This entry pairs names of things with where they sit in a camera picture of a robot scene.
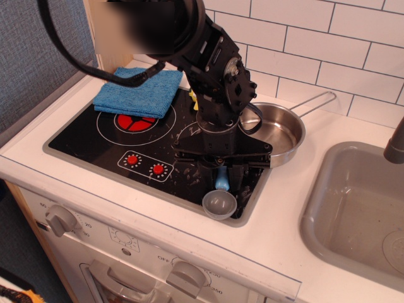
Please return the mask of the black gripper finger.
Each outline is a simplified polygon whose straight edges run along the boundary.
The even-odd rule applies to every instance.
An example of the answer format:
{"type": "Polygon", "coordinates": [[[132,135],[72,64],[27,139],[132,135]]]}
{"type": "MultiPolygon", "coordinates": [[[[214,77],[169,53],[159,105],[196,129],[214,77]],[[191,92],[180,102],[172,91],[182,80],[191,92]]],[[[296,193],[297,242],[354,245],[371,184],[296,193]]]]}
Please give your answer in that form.
{"type": "Polygon", "coordinates": [[[204,193],[208,193],[215,189],[218,164],[206,160],[198,161],[198,170],[201,180],[204,184],[204,193]]]}
{"type": "Polygon", "coordinates": [[[249,174],[249,166],[248,164],[232,164],[227,168],[230,191],[237,192],[242,185],[242,182],[245,177],[249,174]]]}

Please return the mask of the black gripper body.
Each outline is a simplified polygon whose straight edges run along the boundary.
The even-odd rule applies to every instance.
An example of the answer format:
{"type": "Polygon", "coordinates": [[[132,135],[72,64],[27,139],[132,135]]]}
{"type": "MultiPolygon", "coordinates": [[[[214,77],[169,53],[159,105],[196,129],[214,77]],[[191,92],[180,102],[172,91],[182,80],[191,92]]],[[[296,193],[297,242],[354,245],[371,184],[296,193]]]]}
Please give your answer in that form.
{"type": "Polygon", "coordinates": [[[219,165],[271,166],[272,146],[246,134],[238,124],[227,128],[202,126],[193,122],[186,126],[172,144],[178,162],[206,162],[219,165]]]}

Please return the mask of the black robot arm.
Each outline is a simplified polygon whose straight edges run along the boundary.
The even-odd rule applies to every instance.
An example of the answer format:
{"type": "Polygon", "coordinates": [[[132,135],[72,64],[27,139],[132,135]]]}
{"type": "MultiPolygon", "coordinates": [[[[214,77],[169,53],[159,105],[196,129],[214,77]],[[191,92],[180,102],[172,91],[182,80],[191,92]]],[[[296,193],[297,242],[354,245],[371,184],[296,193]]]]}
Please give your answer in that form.
{"type": "Polygon", "coordinates": [[[132,42],[154,66],[133,80],[140,84],[165,64],[186,74],[198,102],[200,133],[174,143],[179,162],[195,162],[208,187],[226,167],[230,190],[238,191],[251,168],[270,166],[272,147],[245,130],[241,115],[250,110],[256,84],[244,67],[239,48],[207,15],[202,1],[114,1],[125,40],[132,42]]]}

